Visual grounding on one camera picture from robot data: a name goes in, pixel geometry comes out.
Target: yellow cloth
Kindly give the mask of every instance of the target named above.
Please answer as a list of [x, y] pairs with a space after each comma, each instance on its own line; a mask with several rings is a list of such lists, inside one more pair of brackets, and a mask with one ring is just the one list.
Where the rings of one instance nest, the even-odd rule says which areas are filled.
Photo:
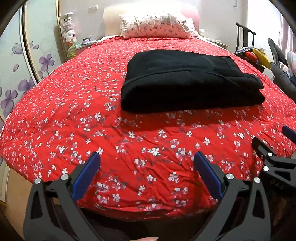
[[267, 58], [265, 53], [263, 53], [259, 49], [252, 49], [252, 52], [257, 56], [257, 58], [258, 58], [261, 65], [263, 65], [266, 68], [270, 69], [270, 61]]

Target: folded black garment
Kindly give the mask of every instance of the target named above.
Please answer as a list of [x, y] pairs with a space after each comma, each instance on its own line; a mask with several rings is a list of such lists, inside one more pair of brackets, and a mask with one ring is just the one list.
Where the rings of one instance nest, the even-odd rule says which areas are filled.
[[229, 56], [150, 50], [129, 61], [121, 108], [133, 113], [262, 104], [261, 80]]

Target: pink curtain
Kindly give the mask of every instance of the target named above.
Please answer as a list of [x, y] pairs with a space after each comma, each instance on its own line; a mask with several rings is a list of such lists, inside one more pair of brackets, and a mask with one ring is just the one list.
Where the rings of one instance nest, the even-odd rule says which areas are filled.
[[284, 17], [281, 15], [281, 34], [279, 38], [279, 44], [278, 46], [280, 49], [285, 53], [287, 56], [287, 53], [289, 51], [293, 51], [295, 53], [296, 51], [296, 37], [290, 28], [287, 21], [284, 19]]

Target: bed sheet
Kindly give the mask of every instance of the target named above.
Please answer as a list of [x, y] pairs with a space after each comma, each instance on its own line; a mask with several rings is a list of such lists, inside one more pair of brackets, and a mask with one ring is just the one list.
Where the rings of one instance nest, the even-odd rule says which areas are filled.
[[[229, 55], [243, 72], [262, 80], [266, 100], [252, 107], [123, 112], [120, 89], [127, 63], [151, 49]], [[212, 209], [216, 200], [194, 170], [193, 155], [201, 150], [224, 172], [251, 180], [262, 165], [251, 147], [254, 136], [280, 156], [295, 150], [281, 133], [283, 125], [296, 129], [295, 107], [265, 75], [210, 43], [114, 37], [94, 44], [27, 92], [5, 122], [0, 155], [33, 182], [71, 173], [97, 151], [101, 169], [80, 206], [130, 221], [194, 215]]]

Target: red object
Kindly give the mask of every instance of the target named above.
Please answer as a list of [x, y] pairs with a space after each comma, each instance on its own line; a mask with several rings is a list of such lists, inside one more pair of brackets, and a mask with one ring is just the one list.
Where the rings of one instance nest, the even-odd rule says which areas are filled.
[[[243, 72], [261, 78], [266, 101], [149, 115], [123, 112], [120, 89], [127, 63], [135, 53], [151, 49], [231, 56]], [[67, 61], [25, 94], [5, 122], [0, 155], [33, 182], [71, 173], [98, 151], [101, 169], [80, 206], [130, 221], [180, 217], [216, 203], [193, 168], [197, 151], [224, 172], [251, 180], [262, 166], [252, 138], [263, 139], [279, 156], [290, 156], [296, 146], [281, 129], [287, 125], [295, 130], [295, 116], [296, 104], [289, 97], [227, 50], [197, 38], [115, 37]]]
[[246, 52], [246, 57], [249, 60], [253, 61], [254, 63], [256, 63], [256, 61], [258, 61], [257, 56], [253, 52], [250, 52], [250, 51]]

